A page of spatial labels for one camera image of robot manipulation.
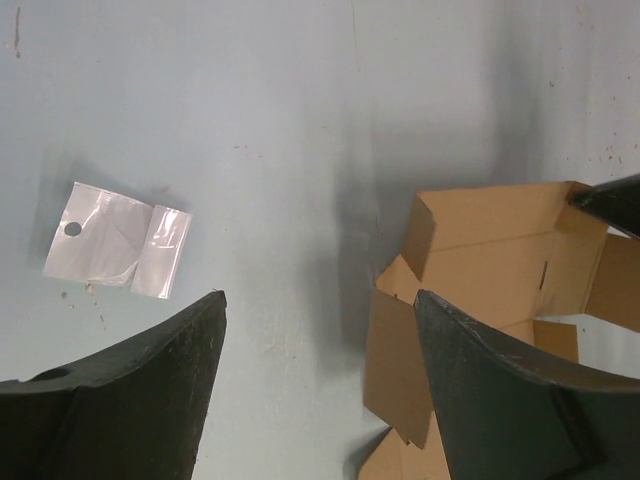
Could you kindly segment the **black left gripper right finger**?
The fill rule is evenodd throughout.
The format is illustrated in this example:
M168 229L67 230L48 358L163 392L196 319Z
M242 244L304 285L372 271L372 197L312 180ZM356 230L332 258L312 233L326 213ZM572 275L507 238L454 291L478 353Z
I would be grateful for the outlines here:
M638 478L638 380L526 344L431 291L414 308L451 478Z

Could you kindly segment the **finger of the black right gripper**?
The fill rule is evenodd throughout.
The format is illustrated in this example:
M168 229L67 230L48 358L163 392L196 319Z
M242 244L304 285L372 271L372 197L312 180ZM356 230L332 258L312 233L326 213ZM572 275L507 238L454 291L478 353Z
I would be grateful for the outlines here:
M568 203L631 238L639 238L639 174L590 186L571 194Z

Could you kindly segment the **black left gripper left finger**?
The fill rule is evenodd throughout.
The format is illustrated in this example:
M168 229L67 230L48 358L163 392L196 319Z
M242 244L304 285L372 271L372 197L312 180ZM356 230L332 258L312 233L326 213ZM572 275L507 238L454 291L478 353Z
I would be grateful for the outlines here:
M226 306L210 292L93 355L2 382L2 478L191 478Z

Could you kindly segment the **brown cardboard box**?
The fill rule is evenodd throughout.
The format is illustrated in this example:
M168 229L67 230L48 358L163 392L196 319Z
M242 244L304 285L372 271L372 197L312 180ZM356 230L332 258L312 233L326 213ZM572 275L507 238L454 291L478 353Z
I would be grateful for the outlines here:
M419 291L580 365L577 329L566 316L638 330L639 238L568 203L588 187L550 182L415 196L402 251L373 291L363 401L389 432L361 478L453 479L418 336Z

